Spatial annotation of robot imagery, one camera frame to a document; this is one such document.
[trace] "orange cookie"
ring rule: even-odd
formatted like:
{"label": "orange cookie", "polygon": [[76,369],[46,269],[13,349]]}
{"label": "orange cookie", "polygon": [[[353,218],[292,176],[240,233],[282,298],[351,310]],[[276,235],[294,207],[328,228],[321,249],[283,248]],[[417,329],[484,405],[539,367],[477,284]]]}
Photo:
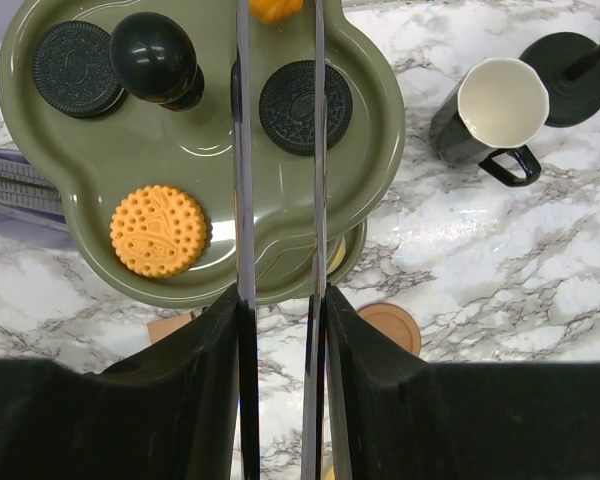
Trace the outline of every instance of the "orange cookie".
{"label": "orange cookie", "polygon": [[170,277],[200,256],[207,225],[196,202],[177,188],[152,185],[116,208],[111,240],[127,268],[144,277]]}

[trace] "orange pumpkin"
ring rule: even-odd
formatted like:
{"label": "orange pumpkin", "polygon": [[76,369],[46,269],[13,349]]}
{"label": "orange pumpkin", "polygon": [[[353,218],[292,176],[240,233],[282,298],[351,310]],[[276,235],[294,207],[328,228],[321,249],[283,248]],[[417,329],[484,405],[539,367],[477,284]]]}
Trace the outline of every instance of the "orange pumpkin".
{"label": "orange pumpkin", "polygon": [[251,13],[262,23],[272,25],[302,9],[304,0],[250,0]]}

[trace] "black and white mug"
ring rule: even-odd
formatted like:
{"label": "black and white mug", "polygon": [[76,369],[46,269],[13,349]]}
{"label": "black and white mug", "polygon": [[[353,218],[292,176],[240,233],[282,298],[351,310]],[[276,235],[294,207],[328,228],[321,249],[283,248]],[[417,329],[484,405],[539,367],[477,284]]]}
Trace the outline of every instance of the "black and white mug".
{"label": "black and white mug", "polygon": [[[509,187],[531,185],[542,168],[527,143],[549,115],[549,94],[526,63],[490,58],[474,66],[434,115],[429,139],[438,156],[449,163],[477,163]],[[496,162],[513,157],[520,177]]]}

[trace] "mug rim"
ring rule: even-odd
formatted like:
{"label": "mug rim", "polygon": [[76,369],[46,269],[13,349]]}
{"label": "mug rim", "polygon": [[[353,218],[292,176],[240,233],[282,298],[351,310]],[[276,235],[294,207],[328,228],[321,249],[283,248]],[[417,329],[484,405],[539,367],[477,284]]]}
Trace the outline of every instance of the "mug rim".
{"label": "mug rim", "polygon": [[458,115],[460,116],[460,119],[462,120],[462,123],[465,125],[465,127],[472,133],[473,135],[473,131],[470,127],[470,125],[467,124],[467,118],[466,118],[466,112],[465,114],[463,114],[462,112],[462,108],[461,108],[461,101],[460,98],[462,96],[462,92],[467,84],[467,80],[469,79],[469,77],[475,73],[476,70],[484,67],[485,65],[489,64],[489,63],[507,63],[507,64],[513,64],[513,65],[518,65],[519,67],[525,69],[527,72],[531,73],[534,81],[542,88],[542,107],[543,107],[543,114],[542,114],[542,122],[538,125],[538,127],[536,128],[536,130],[534,131],[534,133],[532,135],[530,135],[528,138],[526,138],[523,142],[518,142],[518,143],[511,143],[508,145],[496,145],[493,144],[492,142],[486,142],[481,138],[477,138],[474,136],[474,138],[476,138],[476,140],[478,140],[479,142],[487,145],[488,147],[491,148],[497,148],[497,149],[514,149],[514,148],[520,148],[524,145],[526,145],[529,141],[531,141],[533,138],[536,137],[536,135],[538,135],[538,133],[540,133],[540,130],[542,129],[542,127],[545,125],[547,119],[549,118],[549,112],[550,112],[550,102],[549,102],[549,92],[547,90],[547,88],[545,87],[544,83],[542,82],[542,79],[540,78],[540,76],[538,75],[538,72],[536,72],[536,70],[529,64],[523,62],[522,60],[520,60],[519,58],[513,58],[513,57],[490,57],[487,58],[477,64],[475,64],[473,67],[471,67],[469,69],[469,71],[464,75],[464,77],[462,78],[462,80],[460,81],[460,87],[458,88],[458,96],[457,96],[457,103],[458,103]]}

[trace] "brown round coaster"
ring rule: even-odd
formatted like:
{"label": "brown round coaster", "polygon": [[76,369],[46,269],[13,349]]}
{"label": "brown round coaster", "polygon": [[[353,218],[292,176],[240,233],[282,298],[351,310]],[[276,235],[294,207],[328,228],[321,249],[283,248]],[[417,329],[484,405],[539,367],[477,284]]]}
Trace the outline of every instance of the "brown round coaster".
{"label": "brown round coaster", "polygon": [[422,337],[418,324],[400,307],[390,303],[373,303],[358,310],[358,315],[406,351],[420,354]]}

